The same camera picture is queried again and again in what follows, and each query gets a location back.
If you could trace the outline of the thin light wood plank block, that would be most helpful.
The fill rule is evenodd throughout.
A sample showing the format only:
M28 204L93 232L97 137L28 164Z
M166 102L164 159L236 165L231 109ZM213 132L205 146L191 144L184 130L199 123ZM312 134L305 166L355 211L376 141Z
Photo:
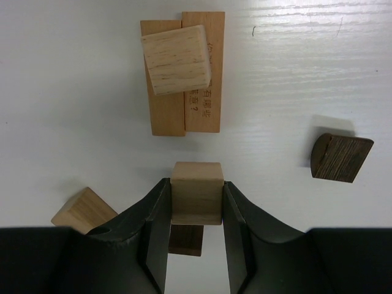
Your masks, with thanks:
M82 234L87 234L117 215L111 206L91 188L86 187L65 202L52 217L51 223L55 226L69 226Z

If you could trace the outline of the plain long light wood block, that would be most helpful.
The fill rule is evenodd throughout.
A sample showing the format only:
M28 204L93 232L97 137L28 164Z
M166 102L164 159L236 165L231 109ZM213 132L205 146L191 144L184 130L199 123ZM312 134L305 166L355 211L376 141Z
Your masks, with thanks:
M181 27L181 20L142 20L140 22L142 36ZM186 135L184 93L156 96L146 64L145 74L152 134L154 136L184 137Z

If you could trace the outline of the engraved long light wood block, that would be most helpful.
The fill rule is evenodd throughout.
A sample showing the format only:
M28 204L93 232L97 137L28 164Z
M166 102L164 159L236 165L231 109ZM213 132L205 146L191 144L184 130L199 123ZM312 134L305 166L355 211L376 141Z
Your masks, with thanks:
M212 74L206 89L184 93L185 129L187 132L218 133L221 129L225 12L183 12L182 25L205 27Z

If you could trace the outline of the dark wood arch block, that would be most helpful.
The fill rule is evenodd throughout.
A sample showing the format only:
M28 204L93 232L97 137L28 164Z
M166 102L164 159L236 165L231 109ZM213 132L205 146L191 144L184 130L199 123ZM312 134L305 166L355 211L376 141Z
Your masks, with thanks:
M171 225L168 253L201 257L203 232L202 225Z

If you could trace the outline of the small light wood cube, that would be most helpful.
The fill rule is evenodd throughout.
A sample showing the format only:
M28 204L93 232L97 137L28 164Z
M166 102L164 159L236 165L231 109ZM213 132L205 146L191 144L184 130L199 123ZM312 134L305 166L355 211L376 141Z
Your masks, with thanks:
M224 176L218 162L177 162L171 178L174 225L220 225Z

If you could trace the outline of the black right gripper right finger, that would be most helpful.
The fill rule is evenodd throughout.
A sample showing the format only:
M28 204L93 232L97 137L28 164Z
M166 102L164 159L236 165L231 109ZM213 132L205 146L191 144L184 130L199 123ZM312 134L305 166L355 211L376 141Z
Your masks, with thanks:
M306 293L307 236L262 210L230 181L223 225L231 293Z

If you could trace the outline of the dark wood cube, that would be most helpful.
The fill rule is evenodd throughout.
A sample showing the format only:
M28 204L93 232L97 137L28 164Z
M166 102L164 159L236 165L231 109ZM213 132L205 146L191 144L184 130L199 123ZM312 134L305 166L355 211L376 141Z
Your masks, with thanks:
M373 145L368 138L322 134L311 152L312 177L353 183Z

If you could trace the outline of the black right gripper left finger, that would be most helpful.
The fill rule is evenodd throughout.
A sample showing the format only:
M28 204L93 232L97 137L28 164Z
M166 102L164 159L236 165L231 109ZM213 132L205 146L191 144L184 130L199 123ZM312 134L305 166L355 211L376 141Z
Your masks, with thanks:
M170 180L87 236L83 293L163 293L170 234Z

